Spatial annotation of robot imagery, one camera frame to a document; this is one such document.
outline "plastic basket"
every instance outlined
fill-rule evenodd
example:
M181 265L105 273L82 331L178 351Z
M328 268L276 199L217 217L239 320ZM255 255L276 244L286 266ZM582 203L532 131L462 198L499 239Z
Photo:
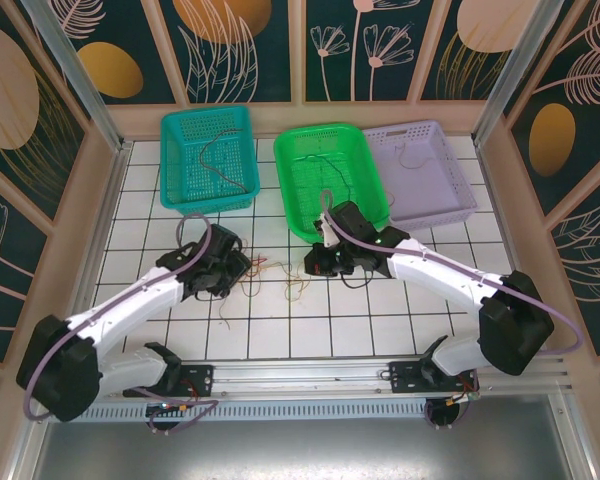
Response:
M221 132L226 133L210 143ZM200 162L225 177L223 179ZM245 107L189 110L165 116L160 132L160 200L183 215L246 208L260 191L249 112Z
M364 135L389 197L393 226L409 231L464 222L478 208L438 122L375 128Z
M321 241L314 222L324 189L334 205L351 200L376 228L386 225L389 204L362 131L345 124L298 128L281 134L274 150L287 222L297 236Z

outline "wire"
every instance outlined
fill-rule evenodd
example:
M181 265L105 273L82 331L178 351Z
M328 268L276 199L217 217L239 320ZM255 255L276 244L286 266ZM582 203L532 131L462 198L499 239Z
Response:
M460 381L464 385L464 391L465 391L465 393L467 392L467 390L471 390L472 392L476 391L476 389L474 387L472 387L471 385L469 385L469 383L464 379L464 377L462 376L462 374L457 375L457 377L460 379Z
M344 273L340 273L340 279L342 280L342 283L344 283L345 287L350 288L351 290L357 290L359 288L364 288L371 283L371 280L373 280L373 273L374 272L371 271L371 277L369 277L362 285L356 285L355 287L347 283L347 281L344 279Z
M345 232L336 222L334 222L333 218L331 217L331 214L329 213L330 206L327 205L327 198L329 199L329 204L332 204L333 203L333 194L329 190L323 190L322 193L320 194L320 203L322 205L322 210L325 215L325 218L329 222L329 225L331 225L331 227L333 227L333 229L336 232L338 232L338 234L340 234L340 236L342 236L344 239L348 240L349 242L351 242L354 245L357 245L361 248L365 248L367 250L372 250L375 252L391 253L391 254L397 253L400 255L409 255L409 256L424 258L425 252L420 251L420 250L409 250L406 248L381 247L378 245L372 245L369 243L361 242L360 240L352 237L347 232ZM565 353L571 353L571 352L577 350L578 348L580 348L582 346L582 344L584 343L584 336L582 334L582 331L578 328L578 326L573 321L571 321L569 318L567 318L565 315L558 312L555 308L541 302L540 300L530 297L529 295L525 295L524 293L520 293L512 288L509 288L506 285L502 285L502 284L493 282L493 281L489 280L488 278L484 278L484 276L480 275L479 273L474 272L469 267L458 265L455 262L445 259L441 255L435 254L434 252L426 252L426 254L427 254L426 260L430 260L432 262L443 265L455 272L465 275L466 277L468 277L469 279L471 279L475 282L478 282L479 285L484 284L488 287L495 288L497 290L500 290L501 292L511 295L512 297L522 300L523 302L533 305L534 307L544 310L545 312L547 312L551 315L554 315L560 321L565 323L575 334L576 341L572 345L565 347L565 348L555 349L555 350L541 350L540 352L538 352L538 355L562 355Z
M202 160L202 156L204 155L204 152L207 150L207 148L209 148L209 146L213 145L222 135L226 135L227 133L237 133L237 132L241 132L241 131L242 131L241 128L228 128L227 130L223 130L222 132L220 132L218 135L215 136L215 138L213 140L211 140L204 147L202 147L202 150L200 150L200 156L198 157L198 160L200 161L200 165L202 167L206 168L207 170L211 170L212 172L217 173L222 179L240 187L242 190L244 190L244 193L248 193L249 190L247 189L247 187L245 187L241 183L234 182L233 180L228 178L226 175L224 175L220 170L218 170L215 167L212 167L209 164L204 163L204 161Z
M393 207L393 204L396 203L396 196L391 193L389 190L385 190L384 193L386 193L387 195L391 195L391 198L393 198L393 200L391 200L391 202L389 202L389 207Z
M260 293L260 290L262 289L262 280L261 280L262 272L272 269L272 268L279 267L282 269L282 271L287 276L287 279L285 280L286 288L284 291L284 298L286 300L290 301L291 303L297 302L298 300L300 300L304 290L311 284L310 278L305 279L305 278L302 278L302 276L300 275L300 268L302 267L302 264L298 264L298 266L296 268L296 273L294 274L293 270L292 270L293 267L289 267L289 270L287 271L287 269L285 268L285 264L283 264L282 262L274 262L269 265L266 265L265 264L266 261L267 261L267 258L261 257L260 254L258 254L258 258L256 260L253 260L252 269L249 271L249 273L245 274L245 277L247 277L249 279L249 281L251 281L252 284L254 282L257 283L257 290L255 292L250 291L249 293L247 293L246 284L249 283L249 281L241 280L240 286L242 288L242 293L248 298L256 297ZM293 298L292 288L297 285L300 285L298 297Z
M304 157L303 160L308 160L309 158L319 158L320 160L323 160L325 162L327 162L331 168L333 168L336 172L338 172L340 174L340 178L342 178L342 183L344 184L345 187L347 187L347 200L351 200L351 187L349 186L349 184L347 183L347 179L344 177L344 173L342 173L342 170L340 170L338 167L335 166L335 164L329 160L327 157L323 156L323 155L316 155L316 154L310 154L307 155L306 157Z
M191 390L191 398L189 398L189 401L191 401L191 400L198 401L200 399L200 395L198 395L198 392L196 391L196 387L193 386L193 383L191 382L191 380L189 380L188 378L183 378L182 380L180 380L180 383L182 385L188 386L189 390Z
M110 312L111 310L113 310L117 306L121 305L122 303L126 302L127 300L132 298L137 293L140 293L140 292L146 290L147 288L149 288L152 285L155 285L156 283L162 282L163 280L166 280L168 278L179 275L180 273L184 272L185 270L188 270L189 268L191 268L193 265L195 265L196 262L198 262L198 260L200 260L200 258L202 258L202 255L204 255L204 253L207 251L207 248L209 248L209 244L211 243L211 222L209 222L207 217L205 217L201 213L191 213L189 215L185 215L184 217L182 217L176 227L176 239L178 240L179 244L182 243L182 231L184 229L184 224L187 220L189 220L191 218L200 218L207 225L207 229L206 229L204 237L203 237L204 240L202 241L202 246L200 247L198 252L193 256L193 258L189 262L184 264L182 267L174 270L173 272L167 272L164 275L160 275L159 277L156 277L156 278L149 280L141 285L138 285L137 287L133 288L132 290L129 290L127 293L125 293L125 294L121 295L120 297L112 300L111 302L105 304L100 310L94 312L84 322L80 323L77 327L75 327L73 330L71 330L70 332L65 334L63 337L61 337L60 340L58 340L56 343L54 343L51 346L51 348L49 349L49 351L47 351L47 353L42 357L42 360L40 360L40 363L38 363L37 367L33 371L33 374L31 375L31 378L29 379L29 382L27 383L27 388L25 389L24 403L23 403L23 411L24 411L25 417L27 417L31 421L41 421L41 420L45 420L51 416L51 412L46 412L42 415L35 415L31 411L31 399L33 397L33 389L35 388L36 384L38 383L38 380L40 379L40 375L42 374L42 371L47 367L49 361L51 361L53 356L67 342L69 342L69 340L71 340L73 337L78 335L85 328L87 328L91 325L95 325L95 323L100 318L102 318L103 315Z
M154 434L161 433L162 435L170 435L173 433L181 432L182 430L185 430L189 427L192 427L193 425L198 423L202 417L209 415L211 413L211 411L214 410L220 403L220 402L218 402L218 400L196 400L196 401L192 402L189 400L179 400L177 398L163 397L161 395L156 395L155 393L150 392L149 390L147 390L145 388L134 388L133 390L138 393L141 393L142 395L144 395L146 397L150 397L155 400L159 400L159 401L161 401L163 403L167 403L169 405L182 405L182 406L188 407L187 410L190 408L193 408L193 407L209 405L208 408L205 408L202 412L200 412L198 415L193 417L191 420L187 420L186 422L180 422L178 425L176 425L173 428L170 428L169 430L158 430L156 428L156 426L154 425L153 421L155 420L156 416L158 416L161 413L165 413L165 412L161 412L160 410L156 410L149 417L149 428L151 428L151 432Z
M398 147L397 145L393 147L393 153L394 153L394 155L398 153L398 148L399 148L399 147ZM402 144L402 151L400 152L400 156L398 157L398 163L399 163L399 164L402 166L402 168L405 168L405 169L407 169L407 170L418 170L418 169L420 169L420 168L424 167L424 166L425 166L425 164L426 164L426 163L427 163L429 160L431 160L431 159L433 158L433 157L427 157L427 158L425 158L425 159L424 159L424 162L422 162L422 163L421 163L420 165L418 165L417 167L410 167L410 166L408 166L408 165L405 165L404 163L402 163L402 158L404 157L404 154L405 154L405 152L406 152L406 151L407 151L407 144L406 144L406 143L403 143L403 144Z

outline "white grid floor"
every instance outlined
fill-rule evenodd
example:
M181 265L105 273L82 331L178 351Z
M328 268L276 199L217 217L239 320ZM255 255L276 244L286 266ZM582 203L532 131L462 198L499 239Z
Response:
M478 212L465 224L409 233L464 264L509 273L471 140L450 140L472 184ZM252 206L210 218L248 239L254 257L261 254L268 259L266 264L280 262L295 272L310 246L287 228L273 140L258 140L257 155L262 190ZM137 142L133 147L95 303L135 282L157 258L176 248L174 232L180 216L160 204L159 157L158 142ZM203 231L202 222L189 221L184 239L198 241ZM349 283L359 285L364 278L364 272L357 271ZM259 281L245 285L247 293L259 291L252 298L237 286L224 305L190 298L136 329L115 350L131 351L158 341L188 361L400 355L423 353L441 335L475 328L475 320L459 308L410 283L376 276L365 288L350 290L340 279L311 277L301 295L299 285L291 288L295 301L289 301L286 279L282 268L271 268Z

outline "yellow oval shape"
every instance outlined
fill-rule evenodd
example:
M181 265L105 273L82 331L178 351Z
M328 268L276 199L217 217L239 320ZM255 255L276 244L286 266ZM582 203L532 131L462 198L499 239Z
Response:
M225 3L235 17L235 24L229 20ZM173 6L189 30L213 43L242 40L240 30L236 32L240 18L252 37L264 30L271 18L271 0L173 0Z
M499 53L513 49L538 0L463 0L458 36L471 50Z
M40 94L25 53L0 30L0 148L23 146L36 129Z
M556 174L569 158L575 139L576 121L571 111L559 103L545 105L531 126L531 166L543 177Z
M131 55L106 42L93 42L78 50L78 57L100 93L129 98L142 90L142 71Z

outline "white robotic arm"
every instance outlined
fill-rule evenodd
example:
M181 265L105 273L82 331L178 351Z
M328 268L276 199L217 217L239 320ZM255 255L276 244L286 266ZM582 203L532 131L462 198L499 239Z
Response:
M192 242L163 255L134 285L103 304L65 321L54 316L41 320L16 382L26 389L38 365L44 365L33 397L62 421L74 419L96 398L114 392L136 387L172 391L183 378L181 361L165 346L147 343L130 353L108 352L136 327L190 296L206 291L226 297L251 268L234 233L218 225L209 231L208 247L195 264L191 259L201 244ZM86 323L92 318L97 320ZM45 363L52 347L58 351Z
M431 257L444 258L447 262L460 267L464 265L446 258L426 246L415 238L403 240L397 246L406 250L422 251L422 257L394 254L388 260L389 273L398 280L410 281L425 287L432 292L446 298L453 304L461 307L470 316L476 319L475 333L447 337L438 345L432 355L433 362L445 375L455 376L465 370L485 367L490 365L480 350L478 317L482 308L484 297L493 297L497 290L469 279L456 270L452 270L440 263L432 262ZM473 270L483 278L501 284L500 275L484 273Z
M346 227L362 242L422 252L422 256L376 253L361 248L335 235L323 219L324 238L329 241L314 244L311 253L305 257L308 274L350 274L355 266L362 265L366 270L428 288L476 318L475 333L441 337L418 361L423 378L434 388L436 378L455 377L486 365L519 375L553 331L553 323L544 312L460 273L468 271L468 267L429 250L400 230L387 227L377 232L352 202L341 204L331 214L340 227ZM240 252L241 243L235 234L217 225L213 225L211 232L209 249L184 273L125 297L131 289L186 265L195 251L195 243L166 254L136 284L102 305L66 321L53 316L41 320L16 377L18 384L26 388L32 372L50 348L108 305L110 308L104 315L86 328L82 327L52 357L34 387L34 397L57 418L68 421L103 395L140 386L159 385L165 391L171 391L181 380L180 359L166 347L149 343L131 353L107 353L138 325L191 295L200 291L220 297L229 294L231 287L251 267L251 262ZM520 272L513 272L508 277L478 270L472 272L476 279L488 279L493 285L504 284L539 298L533 282Z
M427 350L422 363L426 364L424 376L433 379L432 383L436 376L455 377L487 365L520 375L553 332L546 312L495 288L503 286L539 300L527 275L481 272L428 249L396 228L378 232L353 202L330 209L328 217L323 215L317 222L325 241L314 244L305 257L308 274L344 276L362 266L366 271L417 283L476 319L475 333L441 337Z

